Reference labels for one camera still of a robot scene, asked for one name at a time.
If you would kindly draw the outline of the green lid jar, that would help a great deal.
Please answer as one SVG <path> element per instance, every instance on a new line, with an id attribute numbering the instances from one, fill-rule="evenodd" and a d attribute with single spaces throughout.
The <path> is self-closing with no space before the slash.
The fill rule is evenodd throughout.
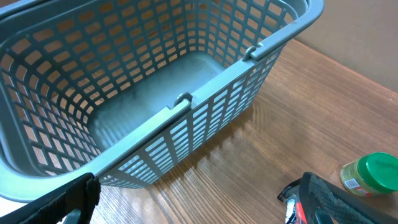
<path id="1" fill-rule="evenodd" d="M 397 191 L 397 158 L 374 152 L 344 165 L 340 180 L 354 195 L 371 197 Z"/>

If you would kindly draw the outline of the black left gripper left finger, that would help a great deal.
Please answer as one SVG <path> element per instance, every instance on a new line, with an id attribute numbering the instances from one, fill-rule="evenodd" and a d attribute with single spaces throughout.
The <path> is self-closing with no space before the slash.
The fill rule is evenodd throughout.
<path id="1" fill-rule="evenodd" d="M 27 205 L 1 217 L 2 224 L 89 224 L 99 204 L 101 184 L 85 173 Z"/>

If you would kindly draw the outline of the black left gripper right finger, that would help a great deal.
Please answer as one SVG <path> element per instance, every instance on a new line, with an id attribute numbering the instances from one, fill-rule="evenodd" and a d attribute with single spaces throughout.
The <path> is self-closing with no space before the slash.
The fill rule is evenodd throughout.
<path id="1" fill-rule="evenodd" d="M 311 172 L 300 178 L 298 196 L 307 223 L 397 224 L 396 218 Z"/>

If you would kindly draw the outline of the black red snack packet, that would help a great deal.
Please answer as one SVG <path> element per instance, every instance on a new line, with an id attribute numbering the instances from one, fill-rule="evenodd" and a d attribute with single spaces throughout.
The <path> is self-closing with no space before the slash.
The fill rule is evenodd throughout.
<path id="1" fill-rule="evenodd" d="M 287 185 L 277 199 L 286 204 L 285 224 L 307 224 L 304 209 L 299 197 L 301 179 Z"/>

